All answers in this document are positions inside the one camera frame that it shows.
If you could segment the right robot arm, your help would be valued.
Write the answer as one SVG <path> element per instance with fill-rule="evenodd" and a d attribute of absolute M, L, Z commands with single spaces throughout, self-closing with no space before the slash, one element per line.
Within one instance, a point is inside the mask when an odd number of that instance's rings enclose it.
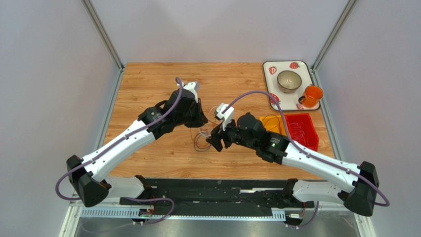
<path fill-rule="evenodd" d="M 379 178 L 375 165 L 370 162 L 357 165 L 331 159 L 287 136 L 267 131 L 250 113 L 237 121 L 223 121 L 206 141 L 218 152 L 236 144 L 254 150 L 266 162 L 292 166 L 323 178 L 323 182 L 293 182 L 287 194 L 301 202 L 333 202 L 362 216 L 373 215 Z"/>

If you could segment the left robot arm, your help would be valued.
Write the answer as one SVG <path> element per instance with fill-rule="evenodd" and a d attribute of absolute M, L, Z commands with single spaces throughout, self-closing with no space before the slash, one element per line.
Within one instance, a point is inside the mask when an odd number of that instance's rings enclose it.
<path fill-rule="evenodd" d="M 134 152 L 173 132 L 177 126 L 199 128 L 205 125 L 208 120 L 198 90 L 196 82 L 184 85 L 168 100 L 147 108 L 129 128 L 97 151 L 83 158 L 73 155 L 67 159 L 67 170 L 71 171 L 69 181 L 85 207 L 93 207 L 107 198 L 141 195 L 144 187 L 138 178 L 119 188 L 108 177 L 109 173 Z"/>

